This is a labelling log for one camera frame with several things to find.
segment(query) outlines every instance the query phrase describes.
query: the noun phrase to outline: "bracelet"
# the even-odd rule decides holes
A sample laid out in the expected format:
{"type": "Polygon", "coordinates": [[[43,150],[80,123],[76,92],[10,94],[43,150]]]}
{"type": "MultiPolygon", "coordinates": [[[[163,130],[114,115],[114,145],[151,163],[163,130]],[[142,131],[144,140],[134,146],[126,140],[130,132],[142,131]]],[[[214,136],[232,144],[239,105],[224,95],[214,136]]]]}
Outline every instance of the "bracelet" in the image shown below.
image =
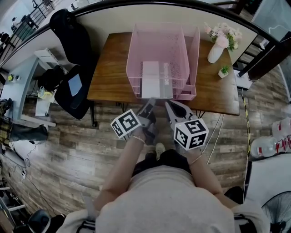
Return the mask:
{"type": "Polygon", "coordinates": [[[132,135],[131,137],[137,139],[137,140],[140,140],[141,142],[143,142],[144,144],[146,143],[143,139],[141,139],[140,137],[137,137],[137,136],[134,136],[132,135]]]}
{"type": "Polygon", "coordinates": [[[192,161],[191,163],[189,163],[189,166],[191,166],[193,163],[195,163],[198,159],[200,159],[200,157],[202,156],[202,154],[200,156],[198,156],[198,158],[194,159],[194,161],[192,161]]]}

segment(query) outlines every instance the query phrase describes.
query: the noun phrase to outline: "grey desk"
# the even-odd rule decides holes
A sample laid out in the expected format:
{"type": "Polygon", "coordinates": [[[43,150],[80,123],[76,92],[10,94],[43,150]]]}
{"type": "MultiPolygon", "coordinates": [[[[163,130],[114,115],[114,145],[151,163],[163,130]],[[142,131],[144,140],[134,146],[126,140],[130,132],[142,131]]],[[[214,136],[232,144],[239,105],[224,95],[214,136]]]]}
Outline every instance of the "grey desk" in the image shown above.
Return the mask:
{"type": "Polygon", "coordinates": [[[7,81],[3,87],[1,99],[11,98],[13,100],[13,109],[8,110],[5,116],[13,118],[14,120],[21,119],[55,127],[55,123],[53,122],[40,120],[38,118],[22,114],[26,94],[38,64],[45,70],[51,69],[47,63],[43,63],[35,55],[33,55],[20,63],[15,69],[10,71],[10,74],[19,75],[21,79],[15,82],[7,81]]]}

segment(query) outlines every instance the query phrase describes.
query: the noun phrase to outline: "black backpack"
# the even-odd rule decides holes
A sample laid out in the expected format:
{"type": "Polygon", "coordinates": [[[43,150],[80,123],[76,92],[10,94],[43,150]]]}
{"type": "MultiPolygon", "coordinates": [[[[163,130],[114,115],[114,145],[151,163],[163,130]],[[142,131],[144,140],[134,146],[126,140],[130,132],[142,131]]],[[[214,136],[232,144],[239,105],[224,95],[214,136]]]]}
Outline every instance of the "black backpack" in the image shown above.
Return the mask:
{"type": "Polygon", "coordinates": [[[62,68],[55,66],[53,69],[46,70],[42,76],[36,78],[37,86],[39,88],[43,86],[47,91],[54,91],[64,77],[62,68]]]}

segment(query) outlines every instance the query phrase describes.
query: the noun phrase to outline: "white vase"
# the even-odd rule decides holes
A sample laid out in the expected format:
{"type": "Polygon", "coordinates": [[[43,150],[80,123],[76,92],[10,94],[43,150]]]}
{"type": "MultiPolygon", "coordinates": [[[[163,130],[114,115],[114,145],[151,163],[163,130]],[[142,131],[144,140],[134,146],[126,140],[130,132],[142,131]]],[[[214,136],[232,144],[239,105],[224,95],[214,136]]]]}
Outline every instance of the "white vase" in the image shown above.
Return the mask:
{"type": "Polygon", "coordinates": [[[226,74],[222,73],[221,70],[219,70],[218,75],[220,78],[224,78],[225,76],[228,75],[228,72],[226,74]]]}
{"type": "Polygon", "coordinates": [[[208,57],[207,57],[208,61],[210,63],[215,63],[222,55],[222,52],[223,52],[223,48],[221,48],[217,44],[214,44],[208,54],[208,57]]]}

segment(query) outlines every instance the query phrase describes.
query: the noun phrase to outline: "pink mesh desk organizer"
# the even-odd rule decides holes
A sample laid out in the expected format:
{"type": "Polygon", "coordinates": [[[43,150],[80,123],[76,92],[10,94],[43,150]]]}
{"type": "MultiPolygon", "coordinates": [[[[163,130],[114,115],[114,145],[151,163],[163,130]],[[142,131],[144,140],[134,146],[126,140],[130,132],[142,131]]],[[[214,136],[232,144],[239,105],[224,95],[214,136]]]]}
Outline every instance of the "pink mesh desk organizer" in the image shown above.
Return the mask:
{"type": "MultiPolygon", "coordinates": [[[[198,66],[200,33],[193,31],[193,41],[187,54],[181,25],[172,23],[136,23],[132,33],[126,73],[137,98],[142,98],[146,83],[170,83],[170,97],[192,100],[196,96],[195,81],[198,66]],[[156,63],[151,74],[149,63],[156,63]]],[[[150,93],[156,85],[148,88],[150,93]]]]}

